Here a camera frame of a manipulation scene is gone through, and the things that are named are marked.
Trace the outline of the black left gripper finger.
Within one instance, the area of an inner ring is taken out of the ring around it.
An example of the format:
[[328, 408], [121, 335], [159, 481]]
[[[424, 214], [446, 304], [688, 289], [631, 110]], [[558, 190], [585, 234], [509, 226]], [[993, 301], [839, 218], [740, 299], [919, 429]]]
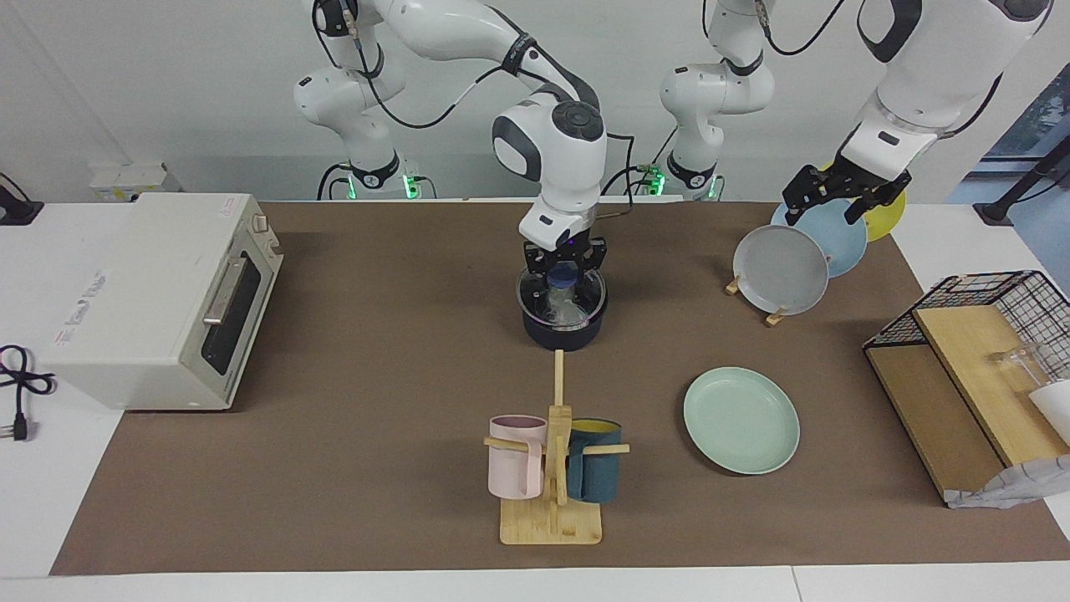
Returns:
[[819, 205], [823, 198], [823, 173], [814, 166], [802, 166], [783, 188], [786, 223], [795, 226], [809, 209]]
[[911, 182], [910, 171], [903, 171], [893, 181], [884, 183], [882, 186], [863, 186], [861, 192], [853, 199], [852, 205], [846, 209], [846, 222], [856, 223], [873, 209], [893, 205], [895, 198], [904, 191]]

